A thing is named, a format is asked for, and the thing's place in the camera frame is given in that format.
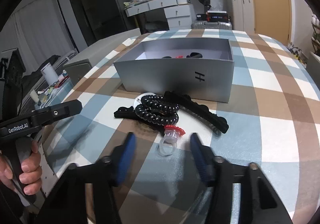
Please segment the person's left hand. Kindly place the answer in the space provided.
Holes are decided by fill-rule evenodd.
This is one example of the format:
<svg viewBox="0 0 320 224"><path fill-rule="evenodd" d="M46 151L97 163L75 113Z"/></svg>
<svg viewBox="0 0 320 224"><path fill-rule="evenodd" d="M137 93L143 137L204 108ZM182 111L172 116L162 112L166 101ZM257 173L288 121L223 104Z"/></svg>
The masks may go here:
<svg viewBox="0 0 320 224"><path fill-rule="evenodd" d="M19 176L20 182L25 184L24 193L26 195L36 194L42 186L42 168L40 166L41 155L39 153L39 147L36 141L31 144L31 155L25 159L21 164L23 173ZM1 183L7 188L15 191L14 185L11 180L13 173L7 160L1 155Z"/></svg>

